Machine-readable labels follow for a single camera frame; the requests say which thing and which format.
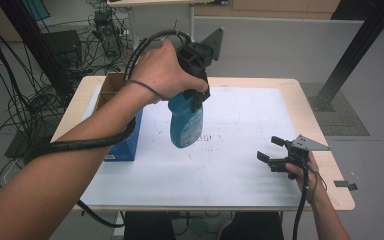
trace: black pole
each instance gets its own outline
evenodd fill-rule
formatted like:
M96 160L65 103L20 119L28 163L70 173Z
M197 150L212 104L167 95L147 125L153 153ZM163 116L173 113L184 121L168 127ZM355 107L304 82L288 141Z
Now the black pole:
M376 38L384 29L384 0L377 4L368 18L358 30L344 55L320 90L319 94L310 98L315 111L331 111L331 102L351 75L354 68L369 50Z
M61 67L43 40L36 21L24 6L23 1L0 0L0 7L48 77L63 105L68 106L74 94L74 88L61 71Z

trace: black metal frame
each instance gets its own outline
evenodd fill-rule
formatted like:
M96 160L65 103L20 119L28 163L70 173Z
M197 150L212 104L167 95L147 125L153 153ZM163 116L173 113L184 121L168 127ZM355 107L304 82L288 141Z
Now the black metal frame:
M356 36L342 55L335 69L317 96L310 97L315 111L333 111L331 102L351 75L354 68L384 29L384 0L377 1L372 13L364 21Z

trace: cardboard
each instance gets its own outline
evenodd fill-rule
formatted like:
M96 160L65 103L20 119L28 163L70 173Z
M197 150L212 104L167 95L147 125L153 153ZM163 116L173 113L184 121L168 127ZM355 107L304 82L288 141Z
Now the cardboard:
M95 109L98 110L124 86L124 73L108 73L101 91ZM125 141L115 144L105 156L106 162L134 161L136 147L139 138L140 124L142 120L142 110L136 114L136 127L133 134Z

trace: gray mat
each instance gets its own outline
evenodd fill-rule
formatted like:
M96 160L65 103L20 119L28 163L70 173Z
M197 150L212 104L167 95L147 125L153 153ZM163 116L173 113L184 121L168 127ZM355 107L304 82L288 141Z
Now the gray mat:
M323 83L301 83L304 94L316 96ZM345 96L339 91L332 101L333 112L314 111L317 122L325 136L370 136L354 109Z

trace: white tabletop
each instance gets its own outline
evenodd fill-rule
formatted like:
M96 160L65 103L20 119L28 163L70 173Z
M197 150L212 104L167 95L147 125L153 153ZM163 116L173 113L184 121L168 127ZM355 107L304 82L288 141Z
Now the white tabletop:
M212 87L204 102L202 137L185 149L170 141L167 103L147 106L135 161L103 163L82 200L94 208L125 210L296 210L296 183L284 173L271 173L256 154L286 156L284 148L270 143L273 135L293 140L303 134L326 144L298 82L209 80L213 86L249 88ZM54 138L80 121L102 81L82 81ZM73 105L77 110L70 110ZM348 189L333 185L343 178L331 152L316 152L315 157L335 209L353 209Z

